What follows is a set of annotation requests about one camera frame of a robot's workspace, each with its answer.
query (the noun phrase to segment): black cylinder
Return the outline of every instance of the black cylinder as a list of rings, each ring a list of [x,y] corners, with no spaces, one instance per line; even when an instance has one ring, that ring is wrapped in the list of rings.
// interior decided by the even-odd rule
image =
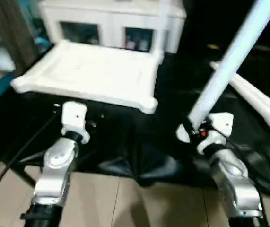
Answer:
[[[55,205],[31,205],[21,219],[26,221],[25,227],[58,227],[61,221],[62,207]]]

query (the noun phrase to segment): wooden floor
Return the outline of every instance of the wooden floor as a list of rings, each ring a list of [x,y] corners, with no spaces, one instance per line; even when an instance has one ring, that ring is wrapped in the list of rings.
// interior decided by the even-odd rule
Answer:
[[[27,167],[35,179],[36,167]],[[22,227],[19,220],[33,189],[8,172],[0,183],[0,227]],[[265,199],[270,221],[270,199]],[[61,226],[227,227],[215,190],[157,183],[140,188],[132,179],[74,173]]]

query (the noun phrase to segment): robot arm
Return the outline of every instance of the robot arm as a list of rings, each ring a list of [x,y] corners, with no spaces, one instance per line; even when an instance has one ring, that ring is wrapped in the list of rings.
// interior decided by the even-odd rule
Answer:
[[[222,62],[213,73],[199,99],[177,129],[177,137],[197,146],[208,161],[212,177],[221,192],[230,226],[266,226],[260,195],[248,177],[246,166],[224,146],[226,139],[205,119],[211,119],[213,128],[226,136],[231,134],[233,116],[230,113],[210,114],[211,109],[239,69],[247,54],[270,20],[270,0],[257,0],[248,17],[232,41]]]
[[[62,137],[44,155],[42,174],[38,179],[29,210],[21,216],[26,227],[57,227],[75,169],[79,146],[88,143],[85,130],[87,107],[66,102],[62,107]]]

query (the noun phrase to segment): metal bracket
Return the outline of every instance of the metal bracket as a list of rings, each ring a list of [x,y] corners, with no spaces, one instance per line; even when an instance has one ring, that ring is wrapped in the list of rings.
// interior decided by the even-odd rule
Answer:
[[[33,203],[64,205],[78,149],[75,141],[60,138],[46,151],[43,172],[35,187]]]

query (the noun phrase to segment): glass panel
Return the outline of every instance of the glass panel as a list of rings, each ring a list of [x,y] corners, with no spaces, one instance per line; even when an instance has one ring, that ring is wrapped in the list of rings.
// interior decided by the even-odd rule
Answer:
[[[60,22],[66,39],[83,44],[99,45],[98,25],[74,22]]]
[[[124,48],[141,52],[149,52],[154,31],[143,28],[125,28]]]

